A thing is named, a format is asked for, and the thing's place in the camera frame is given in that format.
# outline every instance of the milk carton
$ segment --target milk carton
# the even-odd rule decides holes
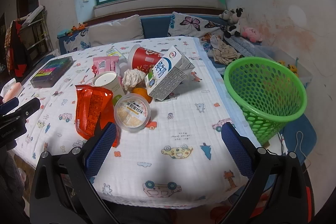
[[[163,101],[194,68],[188,58],[172,46],[145,77],[148,95]]]

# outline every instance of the pink butterfly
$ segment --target pink butterfly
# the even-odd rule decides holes
[[[201,22],[197,18],[185,17],[185,19],[180,23],[180,25],[184,26],[184,25],[190,24],[194,26],[194,28],[200,32],[201,31],[200,23]]]

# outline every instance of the orange plastic wrapper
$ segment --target orange plastic wrapper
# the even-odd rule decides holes
[[[101,129],[108,122],[115,124],[111,90],[90,85],[76,85],[76,91],[76,130],[80,136],[86,140],[94,136],[99,115]],[[118,145],[118,139],[119,133],[113,147]]]

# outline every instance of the silver screw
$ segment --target silver screw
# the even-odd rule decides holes
[[[296,158],[296,154],[294,152],[289,152],[289,156],[292,158],[292,159],[295,159]]]
[[[266,149],[263,148],[263,147],[259,147],[259,148],[257,149],[257,151],[258,151],[259,154],[262,154],[262,155],[266,154]]]
[[[43,151],[43,152],[41,153],[41,157],[42,157],[42,158],[46,158],[48,155],[49,155],[48,151]]]
[[[71,150],[71,152],[72,152],[74,155],[77,155],[80,151],[81,151],[81,149],[80,149],[79,147],[75,147],[74,149]]]

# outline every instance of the red paper cup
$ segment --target red paper cup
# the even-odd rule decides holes
[[[128,56],[128,68],[148,73],[149,69],[153,68],[162,56],[159,52],[134,45]]]

